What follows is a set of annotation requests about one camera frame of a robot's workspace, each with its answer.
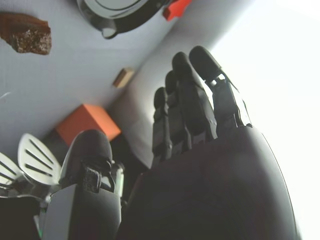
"orange block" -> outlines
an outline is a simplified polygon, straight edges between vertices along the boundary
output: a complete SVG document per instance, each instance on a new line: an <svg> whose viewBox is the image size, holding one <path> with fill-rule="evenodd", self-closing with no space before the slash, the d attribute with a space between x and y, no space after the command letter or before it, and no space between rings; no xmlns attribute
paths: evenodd
<svg viewBox="0 0 320 240"><path fill-rule="evenodd" d="M102 107L88 104L78 107L55 128L68 146L80 132L91 129L100 130L109 141L121 133L119 127Z"/></svg>

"robotic hand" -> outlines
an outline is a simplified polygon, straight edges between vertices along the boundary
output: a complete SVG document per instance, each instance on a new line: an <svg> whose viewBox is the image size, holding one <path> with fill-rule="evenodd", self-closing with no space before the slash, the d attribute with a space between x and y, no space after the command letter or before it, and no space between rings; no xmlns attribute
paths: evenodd
<svg viewBox="0 0 320 240"><path fill-rule="evenodd" d="M136 181L122 220L110 143L84 132L63 164L44 240L298 239L274 154L208 51L175 55L154 106L152 168Z"/></svg>

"spatula head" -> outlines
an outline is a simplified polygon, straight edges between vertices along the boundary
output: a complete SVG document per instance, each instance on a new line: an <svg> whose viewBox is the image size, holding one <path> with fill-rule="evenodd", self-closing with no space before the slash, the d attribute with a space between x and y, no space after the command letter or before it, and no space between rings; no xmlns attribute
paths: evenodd
<svg viewBox="0 0 320 240"><path fill-rule="evenodd" d="M0 188L10 188L21 175L22 172L18 166L0 152Z"/></svg>
<svg viewBox="0 0 320 240"><path fill-rule="evenodd" d="M61 166L51 151L36 137L26 133L18 148L18 164L33 180L44 185L57 185Z"/></svg>

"back of robotic hand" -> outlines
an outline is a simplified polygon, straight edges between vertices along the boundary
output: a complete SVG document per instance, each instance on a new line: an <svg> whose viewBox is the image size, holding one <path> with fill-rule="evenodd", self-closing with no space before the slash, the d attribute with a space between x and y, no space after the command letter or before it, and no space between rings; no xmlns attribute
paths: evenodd
<svg viewBox="0 0 320 240"><path fill-rule="evenodd" d="M118 240L299 239L275 156L207 50L174 56L154 107L152 169L135 184Z"/></svg>

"brown rock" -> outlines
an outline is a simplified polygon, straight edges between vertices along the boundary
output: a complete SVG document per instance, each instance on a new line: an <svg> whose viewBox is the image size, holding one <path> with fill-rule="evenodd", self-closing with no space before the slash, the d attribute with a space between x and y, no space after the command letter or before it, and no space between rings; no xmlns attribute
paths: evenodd
<svg viewBox="0 0 320 240"><path fill-rule="evenodd" d="M18 53L48 55L52 47L47 21L20 13L0 13L0 37Z"/></svg>

